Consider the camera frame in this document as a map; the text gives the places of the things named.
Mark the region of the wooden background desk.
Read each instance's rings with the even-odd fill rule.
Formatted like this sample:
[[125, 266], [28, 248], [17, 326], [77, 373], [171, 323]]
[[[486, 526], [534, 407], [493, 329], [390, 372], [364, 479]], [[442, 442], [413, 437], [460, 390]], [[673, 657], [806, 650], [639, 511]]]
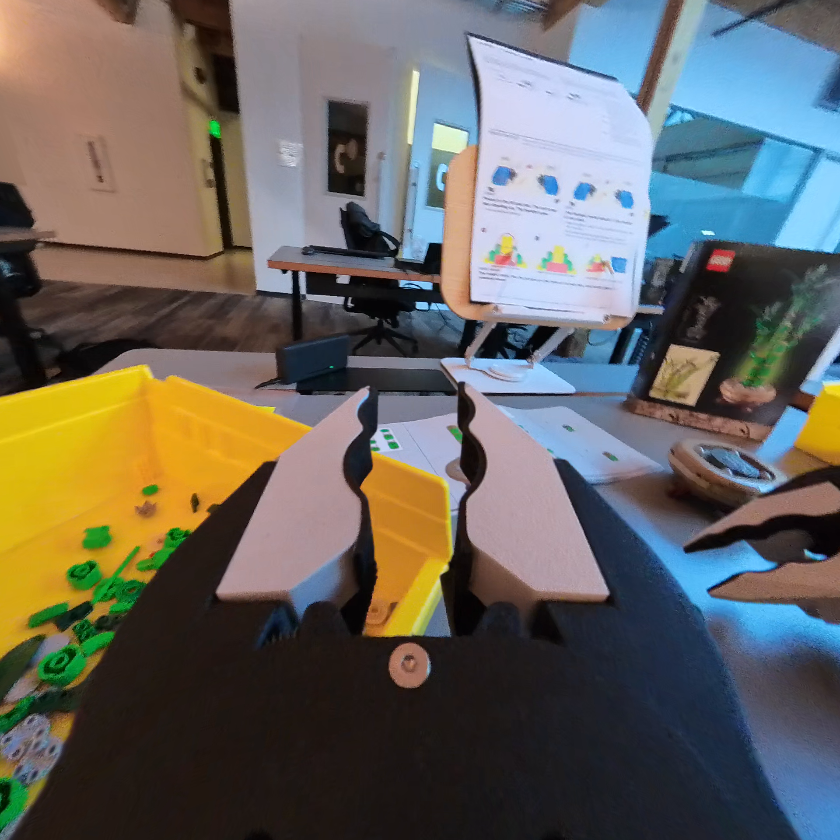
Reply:
[[340, 248], [280, 247], [269, 268], [290, 274], [291, 335], [304, 335], [304, 298], [323, 297], [444, 305], [438, 275], [424, 275], [421, 264], [398, 266], [393, 257]]

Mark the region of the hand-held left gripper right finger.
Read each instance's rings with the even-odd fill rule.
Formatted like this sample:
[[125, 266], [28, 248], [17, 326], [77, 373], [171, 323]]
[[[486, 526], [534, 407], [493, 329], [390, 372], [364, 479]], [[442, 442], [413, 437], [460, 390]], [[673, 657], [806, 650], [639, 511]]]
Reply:
[[453, 634], [473, 634], [496, 604], [531, 627], [550, 603], [606, 603], [606, 579], [549, 450], [466, 383], [457, 426], [467, 489], [450, 561]]

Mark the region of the black desk mat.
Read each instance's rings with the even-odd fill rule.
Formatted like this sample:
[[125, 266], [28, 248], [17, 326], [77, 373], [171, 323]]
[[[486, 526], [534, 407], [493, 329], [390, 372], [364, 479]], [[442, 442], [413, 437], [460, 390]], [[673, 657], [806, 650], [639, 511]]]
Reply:
[[366, 386], [379, 393], [456, 394], [456, 386], [440, 369], [352, 368], [330, 371], [299, 381], [296, 390], [303, 395], [356, 392]]

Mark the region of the printed instruction sheet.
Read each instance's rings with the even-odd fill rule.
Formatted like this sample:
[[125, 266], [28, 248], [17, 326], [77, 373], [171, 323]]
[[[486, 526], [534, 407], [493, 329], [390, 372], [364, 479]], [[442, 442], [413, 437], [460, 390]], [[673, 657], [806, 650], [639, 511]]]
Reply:
[[469, 299], [613, 329], [637, 312], [653, 138], [612, 77], [466, 37], [478, 143]]

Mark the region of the open instruction booklet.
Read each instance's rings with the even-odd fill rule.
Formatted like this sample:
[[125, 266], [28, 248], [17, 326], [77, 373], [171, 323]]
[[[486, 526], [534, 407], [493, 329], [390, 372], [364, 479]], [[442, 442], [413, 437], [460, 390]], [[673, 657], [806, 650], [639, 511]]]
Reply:
[[[665, 468], [594, 425], [568, 407], [517, 409], [502, 406], [521, 431], [553, 458], [568, 461], [593, 485], [652, 475]], [[380, 425], [371, 452], [443, 479], [449, 507], [457, 512], [466, 483], [459, 472], [461, 433], [454, 413], [406, 423]]]

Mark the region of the pile of green bricks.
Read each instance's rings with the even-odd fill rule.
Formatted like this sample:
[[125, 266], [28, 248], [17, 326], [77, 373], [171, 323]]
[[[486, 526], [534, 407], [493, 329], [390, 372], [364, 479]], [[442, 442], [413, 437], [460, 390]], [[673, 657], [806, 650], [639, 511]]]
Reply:
[[140, 595], [227, 493], [149, 485], [2, 552], [2, 838], [67, 744], [87, 683]]

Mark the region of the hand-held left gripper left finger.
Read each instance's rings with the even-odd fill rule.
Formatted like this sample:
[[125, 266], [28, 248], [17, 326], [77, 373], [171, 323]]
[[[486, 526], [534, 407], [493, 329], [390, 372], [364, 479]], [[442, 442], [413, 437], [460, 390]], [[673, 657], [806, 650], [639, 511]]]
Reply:
[[377, 581], [370, 503], [378, 394], [364, 386], [278, 456], [216, 588], [225, 603], [316, 603], [361, 635]]

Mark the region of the large yellow bin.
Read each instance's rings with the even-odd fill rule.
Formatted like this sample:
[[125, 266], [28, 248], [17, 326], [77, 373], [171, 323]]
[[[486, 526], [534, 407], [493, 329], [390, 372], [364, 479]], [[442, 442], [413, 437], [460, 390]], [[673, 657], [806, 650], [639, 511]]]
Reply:
[[[136, 365], [2, 397], [2, 659], [32, 638], [38, 657], [79, 644], [52, 617], [92, 598], [71, 566], [93, 561], [110, 579], [147, 583], [172, 528], [195, 530], [263, 463], [308, 427], [176, 376]], [[440, 576], [452, 553], [442, 479], [373, 455], [377, 581], [365, 633], [425, 634], [443, 615]]]

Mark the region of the grey desk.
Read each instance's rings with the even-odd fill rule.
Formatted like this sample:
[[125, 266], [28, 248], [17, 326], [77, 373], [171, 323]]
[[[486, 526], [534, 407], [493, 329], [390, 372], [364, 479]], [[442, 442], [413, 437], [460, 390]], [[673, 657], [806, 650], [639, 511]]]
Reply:
[[[275, 372], [270, 353], [194, 350], [132, 350], [97, 371], [111, 372], [146, 364], [163, 379], [177, 375], [245, 402], [270, 405], [279, 413], [314, 425], [339, 402], [337, 395], [298, 395], [255, 385]], [[623, 407], [635, 377], [630, 369], [609, 364], [558, 365], [560, 377], [573, 384], [567, 396], [492, 395], [494, 403], [519, 409], [562, 405], [667, 466], [672, 445], [696, 430], [631, 414]], [[380, 419], [416, 421], [455, 410], [449, 395], [384, 395]], [[785, 410], [772, 434], [758, 446], [759, 457], [795, 476], [823, 464], [794, 447], [805, 413]], [[741, 571], [769, 568], [782, 557], [782, 543], [739, 542], [729, 549], [685, 554], [688, 537], [711, 520], [693, 500], [670, 495], [670, 472], [641, 476], [597, 489], [639, 537], [656, 552], [689, 598], [702, 611], [707, 627], [736, 683], [752, 738], [777, 800], [800, 838], [838, 838], [838, 625], [825, 624], [792, 605], [729, 602], [707, 590]]]

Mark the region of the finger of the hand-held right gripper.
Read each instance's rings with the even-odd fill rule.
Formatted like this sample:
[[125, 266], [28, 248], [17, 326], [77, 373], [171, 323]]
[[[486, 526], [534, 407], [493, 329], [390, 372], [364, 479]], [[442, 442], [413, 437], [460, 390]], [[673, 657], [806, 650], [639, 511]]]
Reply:
[[839, 555], [735, 574], [713, 585], [709, 595], [731, 602], [793, 605], [810, 617], [838, 624]]
[[684, 551], [716, 550], [788, 531], [807, 534], [815, 553], [838, 553], [839, 468], [815, 469], [753, 498], [689, 539]]

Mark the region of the tan brick pot base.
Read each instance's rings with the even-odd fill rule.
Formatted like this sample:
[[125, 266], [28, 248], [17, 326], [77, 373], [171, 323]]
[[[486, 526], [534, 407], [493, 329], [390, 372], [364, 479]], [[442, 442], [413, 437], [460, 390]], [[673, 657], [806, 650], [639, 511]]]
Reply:
[[727, 511], [781, 487], [788, 476], [734, 444], [688, 438], [668, 452], [674, 492]]

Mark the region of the black office chair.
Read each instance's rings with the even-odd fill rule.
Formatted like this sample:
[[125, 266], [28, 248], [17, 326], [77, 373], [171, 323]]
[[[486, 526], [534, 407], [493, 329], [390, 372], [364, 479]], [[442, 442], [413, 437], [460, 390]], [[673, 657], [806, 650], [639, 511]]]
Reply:
[[41, 279], [31, 256], [37, 245], [35, 218], [18, 187], [9, 182], [1, 182], [1, 227], [25, 231], [23, 240], [2, 241], [2, 337], [8, 341], [25, 386], [40, 387], [46, 384], [46, 370], [36, 337], [19, 305], [21, 299], [31, 298], [41, 289]]
[[[372, 221], [362, 205], [349, 202], [340, 210], [340, 224], [346, 249], [359, 251], [363, 255], [377, 258], [392, 258], [398, 253], [400, 242], [382, 230]], [[357, 354], [370, 343], [382, 346], [390, 344], [400, 355], [416, 354], [418, 342], [411, 336], [399, 332], [400, 316], [415, 310], [415, 303], [382, 297], [349, 297], [343, 299], [343, 309], [350, 314], [362, 314], [375, 322], [373, 327], [351, 331], [351, 337], [360, 336], [353, 346]]]

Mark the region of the black power dock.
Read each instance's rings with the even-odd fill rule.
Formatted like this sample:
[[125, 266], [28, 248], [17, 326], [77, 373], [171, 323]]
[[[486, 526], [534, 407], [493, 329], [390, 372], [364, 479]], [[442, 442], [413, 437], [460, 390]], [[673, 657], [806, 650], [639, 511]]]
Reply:
[[291, 385], [345, 371], [349, 357], [350, 336], [347, 333], [281, 345], [275, 352], [275, 382]]

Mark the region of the black toy set box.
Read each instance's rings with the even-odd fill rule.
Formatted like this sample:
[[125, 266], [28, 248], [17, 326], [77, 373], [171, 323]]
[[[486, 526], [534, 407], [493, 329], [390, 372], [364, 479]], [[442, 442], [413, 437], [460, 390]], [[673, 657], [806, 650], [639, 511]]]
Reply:
[[695, 243], [624, 408], [764, 441], [821, 361], [838, 355], [839, 255]]

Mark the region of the small yellow bin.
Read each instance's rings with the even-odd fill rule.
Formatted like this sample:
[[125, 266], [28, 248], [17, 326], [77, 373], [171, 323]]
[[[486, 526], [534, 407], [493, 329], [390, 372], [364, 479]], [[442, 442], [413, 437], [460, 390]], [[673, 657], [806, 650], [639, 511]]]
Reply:
[[827, 465], [839, 466], [839, 381], [822, 384], [794, 447]]

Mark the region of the dark wall poster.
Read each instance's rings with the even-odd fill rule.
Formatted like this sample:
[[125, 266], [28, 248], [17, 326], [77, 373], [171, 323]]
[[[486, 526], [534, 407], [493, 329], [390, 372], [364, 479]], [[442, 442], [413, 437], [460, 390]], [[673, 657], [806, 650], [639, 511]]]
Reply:
[[327, 100], [327, 191], [364, 197], [369, 128], [367, 104]]

